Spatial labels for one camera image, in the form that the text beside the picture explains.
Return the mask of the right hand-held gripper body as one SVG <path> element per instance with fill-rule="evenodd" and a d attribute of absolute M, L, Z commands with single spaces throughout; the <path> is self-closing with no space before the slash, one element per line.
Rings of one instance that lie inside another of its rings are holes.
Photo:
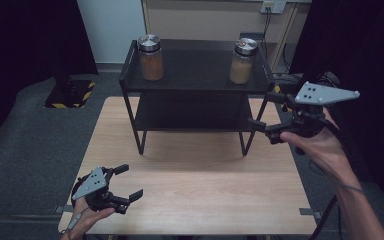
<path fill-rule="evenodd" d="M 323 112 L 325 106 L 359 97 L 359 91 L 305 82 L 295 96 L 298 107 L 292 112 L 292 119 L 286 123 L 266 126 L 264 133 L 271 144 L 282 142 L 282 132 L 291 132 L 306 138 L 313 137 L 328 124 Z"/>

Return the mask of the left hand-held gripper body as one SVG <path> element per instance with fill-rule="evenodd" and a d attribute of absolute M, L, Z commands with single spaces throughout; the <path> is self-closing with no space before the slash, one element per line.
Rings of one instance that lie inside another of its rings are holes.
<path fill-rule="evenodd" d="M 71 193 L 71 204 L 84 197 L 90 209 L 97 212 L 106 208 L 113 208 L 116 213 L 125 214 L 129 207 L 128 199 L 115 196 L 109 191 L 110 180 L 113 175 L 111 168 L 97 166 L 89 174 L 79 177 Z"/>

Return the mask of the glass jar with beige contents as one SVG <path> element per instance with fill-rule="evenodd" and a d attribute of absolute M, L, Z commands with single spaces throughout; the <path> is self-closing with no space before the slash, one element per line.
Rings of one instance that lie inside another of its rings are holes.
<path fill-rule="evenodd" d="M 240 38 L 236 41 L 229 75 L 233 83 L 241 85 L 248 82 L 256 52 L 255 40 Z"/>

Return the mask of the black two-tier metal shelf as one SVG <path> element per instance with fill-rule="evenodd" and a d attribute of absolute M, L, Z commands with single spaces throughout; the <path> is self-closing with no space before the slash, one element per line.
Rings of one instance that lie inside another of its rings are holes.
<path fill-rule="evenodd" d="M 270 92 L 273 75 L 258 47 L 248 82 L 231 82 L 233 48 L 229 41 L 164 39 L 163 77 L 148 81 L 131 43 L 119 83 L 139 152 L 149 131 L 255 134 L 249 120 L 262 115 L 252 113 L 249 98 Z"/>

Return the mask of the glass jar with orange-brown contents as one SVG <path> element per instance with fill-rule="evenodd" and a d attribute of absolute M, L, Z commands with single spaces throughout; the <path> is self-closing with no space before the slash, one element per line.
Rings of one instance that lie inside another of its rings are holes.
<path fill-rule="evenodd" d="M 141 36 L 137 46 L 143 77 L 149 81 L 161 79 L 164 74 L 164 67 L 160 38 L 153 34 Z"/>

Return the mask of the person's left hand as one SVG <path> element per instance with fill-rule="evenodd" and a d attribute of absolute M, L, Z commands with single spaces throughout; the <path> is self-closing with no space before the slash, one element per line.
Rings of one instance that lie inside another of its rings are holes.
<path fill-rule="evenodd" d="M 84 197 L 76 200 L 71 220 L 76 220 L 76 224 L 69 230 L 66 230 L 60 237 L 60 240 L 83 240 L 83 236 L 98 221 L 111 216 L 115 210 L 106 208 L 100 211 L 93 211 L 89 208 Z"/>

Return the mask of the person's right hand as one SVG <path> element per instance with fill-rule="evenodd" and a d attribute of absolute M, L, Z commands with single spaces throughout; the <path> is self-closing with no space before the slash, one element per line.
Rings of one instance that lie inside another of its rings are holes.
<path fill-rule="evenodd" d="M 329 178 L 345 183 L 354 177 L 342 144 L 329 129 L 311 138 L 282 132 L 280 139 L 303 150 Z"/>

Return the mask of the stand base with hazard stripes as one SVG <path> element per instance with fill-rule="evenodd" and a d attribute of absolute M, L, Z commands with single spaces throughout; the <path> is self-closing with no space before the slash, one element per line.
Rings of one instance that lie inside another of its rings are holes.
<path fill-rule="evenodd" d="M 95 83 L 91 80 L 73 80 L 56 85 L 44 106 L 46 108 L 82 108 L 89 99 Z"/>
<path fill-rule="evenodd" d="M 274 87 L 274 92 L 286 95 L 286 102 L 280 104 L 284 112 L 293 112 L 297 109 L 298 105 L 295 102 L 297 94 L 296 87 L 292 84 L 280 84 Z"/>

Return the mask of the dark curtain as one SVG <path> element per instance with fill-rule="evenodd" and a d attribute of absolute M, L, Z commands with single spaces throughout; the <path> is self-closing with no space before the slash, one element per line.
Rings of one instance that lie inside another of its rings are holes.
<path fill-rule="evenodd" d="M 312 0 L 291 71 L 311 80 L 329 71 L 360 92 L 338 105 L 338 124 L 384 193 L 384 0 Z"/>
<path fill-rule="evenodd" d="M 78 0 L 0 0 L 0 127 L 23 88 L 96 72 Z"/>

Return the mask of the beige wooden cabinet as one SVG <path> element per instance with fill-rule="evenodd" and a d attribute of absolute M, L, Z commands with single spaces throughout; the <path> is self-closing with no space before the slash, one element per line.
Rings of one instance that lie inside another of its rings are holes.
<path fill-rule="evenodd" d="M 145 27 L 163 39 L 235 41 L 262 32 L 276 68 L 284 48 L 298 42 L 313 0 L 285 0 L 282 14 L 262 14 L 264 0 L 141 0 Z"/>

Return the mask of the white wall outlet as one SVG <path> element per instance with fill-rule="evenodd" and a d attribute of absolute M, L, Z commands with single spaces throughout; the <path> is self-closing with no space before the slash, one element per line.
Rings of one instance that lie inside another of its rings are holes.
<path fill-rule="evenodd" d="M 286 7 L 285 0 L 264 0 L 260 12 L 262 14 L 282 14 Z"/>

